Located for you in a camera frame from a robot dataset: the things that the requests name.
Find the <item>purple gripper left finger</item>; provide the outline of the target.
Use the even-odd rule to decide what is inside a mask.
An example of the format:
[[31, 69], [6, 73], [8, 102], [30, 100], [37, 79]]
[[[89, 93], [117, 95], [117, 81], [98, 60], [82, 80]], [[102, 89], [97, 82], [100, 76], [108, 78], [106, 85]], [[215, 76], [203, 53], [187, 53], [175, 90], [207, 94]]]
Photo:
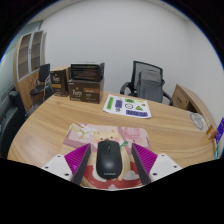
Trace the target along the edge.
[[75, 184], [80, 184], [90, 154], [91, 145], [86, 144], [67, 155], [57, 154], [42, 169]]

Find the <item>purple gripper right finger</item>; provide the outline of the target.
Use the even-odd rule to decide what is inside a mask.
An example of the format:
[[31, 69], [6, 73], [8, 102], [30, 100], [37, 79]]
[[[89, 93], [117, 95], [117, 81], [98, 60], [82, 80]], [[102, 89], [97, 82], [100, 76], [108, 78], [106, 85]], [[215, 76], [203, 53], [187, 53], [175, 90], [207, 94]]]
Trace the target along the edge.
[[132, 144], [132, 155], [143, 185], [181, 170], [181, 167], [166, 154], [157, 155], [137, 144]]

